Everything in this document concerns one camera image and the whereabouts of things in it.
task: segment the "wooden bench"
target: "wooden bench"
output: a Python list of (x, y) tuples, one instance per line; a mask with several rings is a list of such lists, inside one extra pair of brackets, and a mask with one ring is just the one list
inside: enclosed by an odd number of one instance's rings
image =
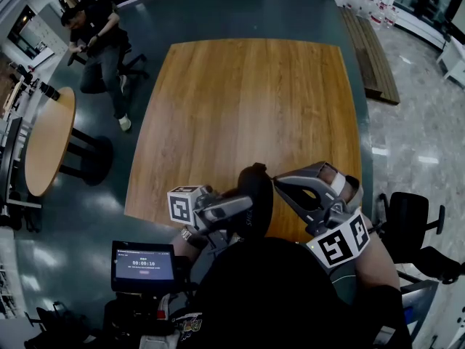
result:
[(370, 22), (348, 9), (339, 9), (354, 45), (366, 97), (397, 105), (400, 99), (394, 77)]

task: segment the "monitor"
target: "monitor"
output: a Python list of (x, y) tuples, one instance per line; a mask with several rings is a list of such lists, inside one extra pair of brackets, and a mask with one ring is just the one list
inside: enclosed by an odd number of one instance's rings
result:
[(158, 295), (170, 292), (174, 285), (174, 249), (171, 244), (113, 242), (113, 291)]

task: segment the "strap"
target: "strap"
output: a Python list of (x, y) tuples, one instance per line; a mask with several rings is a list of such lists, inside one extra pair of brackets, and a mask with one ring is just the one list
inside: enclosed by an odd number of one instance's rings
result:
[(346, 181), (355, 189), (354, 197), (347, 203), (347, 209), (350, 213), (354, 213), (354, 211), (360, 206), (362, 203), (363, 198), (363, 187), (360, 184), (360, 181), (357, 180), (355, 177), (346, 176)]
[(340, 196), (345, 184), (346, 177), (337, 172), (333, 182), (331, 183), (331, 188), (336, 192), (337, 196)]

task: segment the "display screen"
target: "display screen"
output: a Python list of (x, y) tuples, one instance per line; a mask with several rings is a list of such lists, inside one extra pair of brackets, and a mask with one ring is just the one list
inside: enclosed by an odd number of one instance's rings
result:
[(116, 250), (116, 278), (166, 281), (174, 279), (169, 252)]

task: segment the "wooden table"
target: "wooden table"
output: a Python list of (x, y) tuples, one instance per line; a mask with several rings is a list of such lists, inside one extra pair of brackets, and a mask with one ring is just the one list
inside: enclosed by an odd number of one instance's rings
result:
[[(37, 116), (26, 150), (26, 184), (35, 196), (45, 194), (58, 172), (80, 177), (90, 185), (97, 185), (106, 177), (113, 160), (113, 148), (109, 139), (94, 139), (73, 128), (76, 114), (73, 90), (65, 87), (58, 92), (58, 100), (49, 98)], [(71, 143), (71, 135), (90, 145), (90, 149)], [(82, 158), (81, 170), (62, 164), (66, 152)]]
[[(352, 93), (338, 47), (226, 39), (171, 46), (147, 108), (125, 214), (167, 225), (166, 192), (234, 188), (258, 161), (272, 177), (327, 160), (361, 177)], [(275, 195), (269, 236), (308, 241)]]

